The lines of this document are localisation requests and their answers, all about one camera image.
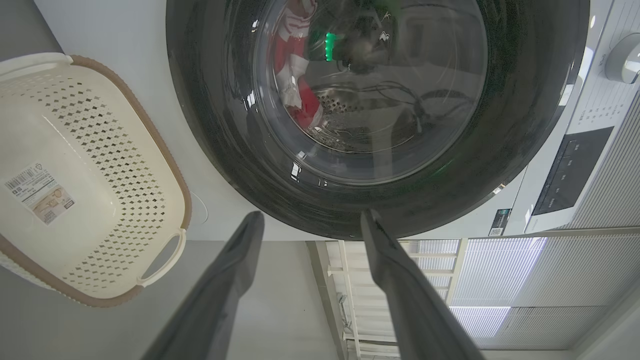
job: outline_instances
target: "green light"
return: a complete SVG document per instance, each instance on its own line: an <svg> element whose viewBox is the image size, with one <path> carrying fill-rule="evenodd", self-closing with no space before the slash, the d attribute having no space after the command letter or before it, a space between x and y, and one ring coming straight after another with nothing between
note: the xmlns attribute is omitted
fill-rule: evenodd
<svg viewBox="0 0 640 360"><path fill-rule="evenodd" d="M437 176L439 173L443 172L444 169L446 169L452 162L454 159L449 160L448 163L446 163L443 167L439 168L438 170L436 170L436 172L434 172L431 176Z"/></svg>
<svg viewBox="0 0 640 360"><path fill-rule="evenodd" d="M333 61L333 44L335 43L335 34L327 33L324 40L324 55L326 61Z"/></svg>

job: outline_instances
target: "barcode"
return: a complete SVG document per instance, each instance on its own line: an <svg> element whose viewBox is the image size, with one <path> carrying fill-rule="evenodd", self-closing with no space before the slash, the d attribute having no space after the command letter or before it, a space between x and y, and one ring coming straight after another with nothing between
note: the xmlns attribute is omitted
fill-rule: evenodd
<svg viewBox="0 0 640 360"><path fill-rule="evenodd" d="M53 211L49 210L47 211L46 214L44 214L44 216L42 217L42 221L44 221L45 224L49 225L51 224L51 222L53 220L55 220L57 218L57 214L54 213Z"/></svg>
<svg viewBox="0 0 640 360"><path fill-rule="evenodd" d="M9 190L13 190L16 187L24 184L27 180L30 180L32 177L36 176L36 174L31 171L30 168L20 173L20 175L14 177L13 179L4 183Z"/></svg>
<svg viewBox="0 0 640 360"><path fill-rule="evenodd" d="M491 231L489 231L489 236L500 236L502 235L503 227L492 227Z"/></svg>

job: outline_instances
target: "qr code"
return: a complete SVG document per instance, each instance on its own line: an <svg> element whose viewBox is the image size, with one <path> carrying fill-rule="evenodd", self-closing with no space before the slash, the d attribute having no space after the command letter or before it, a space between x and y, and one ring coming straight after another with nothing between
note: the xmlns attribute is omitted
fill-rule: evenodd
<svg viewBox="0 0 640 360"><path fill-rule="evenodd" d="M489 231L489 236L500 236L502 235L503 227L492 227L491 231Z"/></svg>

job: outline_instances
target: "control panel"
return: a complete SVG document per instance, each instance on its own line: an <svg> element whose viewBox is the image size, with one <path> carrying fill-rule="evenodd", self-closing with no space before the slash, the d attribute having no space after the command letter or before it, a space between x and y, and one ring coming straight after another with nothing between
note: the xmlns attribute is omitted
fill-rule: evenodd
<svg viewBox="0 0 640 360"><path fill-rule="evenodd" d="M612 130L607 127L564 136L533 215L575 205Z"/></svg>

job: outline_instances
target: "dial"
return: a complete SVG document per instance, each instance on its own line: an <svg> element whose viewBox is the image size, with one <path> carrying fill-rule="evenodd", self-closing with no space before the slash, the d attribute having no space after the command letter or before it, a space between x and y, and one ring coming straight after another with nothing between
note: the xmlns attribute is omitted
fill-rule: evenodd
<svg viewBox="0 0 640 360"><path fill-rule="evenodd" d="M633 84L640 74L640 33L631 34L620 40L613 48L605 74L609 80Z"/></svg>

